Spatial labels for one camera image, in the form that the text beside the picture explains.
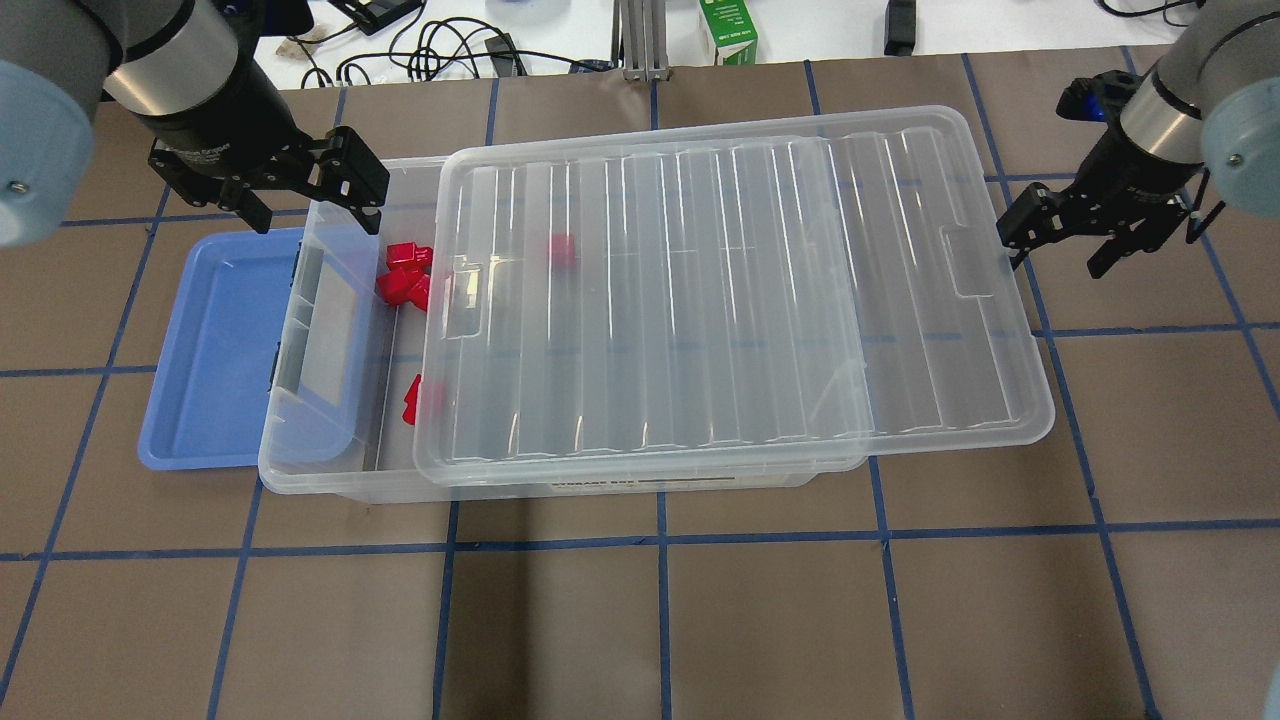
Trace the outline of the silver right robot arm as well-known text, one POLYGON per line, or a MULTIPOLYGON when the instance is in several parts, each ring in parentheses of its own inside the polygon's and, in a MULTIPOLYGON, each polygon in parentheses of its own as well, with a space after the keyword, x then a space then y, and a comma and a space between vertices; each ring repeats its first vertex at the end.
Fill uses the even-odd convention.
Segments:
POLYGON ((1101 278, 1178 229, 1197 242, 1226 206, 1257 217, 1279 208, 1279 12, 1275 1, 1202 1, 1175 44, 1142 76, 1074 79, 1056 113, 1105 129, 1074 181, 1036 182, 997 223, 1012 266, 1078 236, 1101 238, 1088 259, 1101 278))

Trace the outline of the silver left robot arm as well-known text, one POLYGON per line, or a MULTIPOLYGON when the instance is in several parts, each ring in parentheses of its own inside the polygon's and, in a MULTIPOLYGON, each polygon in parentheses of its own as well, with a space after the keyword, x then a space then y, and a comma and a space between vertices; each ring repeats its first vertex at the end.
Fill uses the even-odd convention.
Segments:
POLYGON ((150 167, 191 206, 261 233, 262 191, 375 210, 385 174, 369 147, 346 127, 303 132, 256 61, 261 37, 312 27, 305 1, 5 1, 3 246, 67 218, 102 100, 148 129, 150 167))

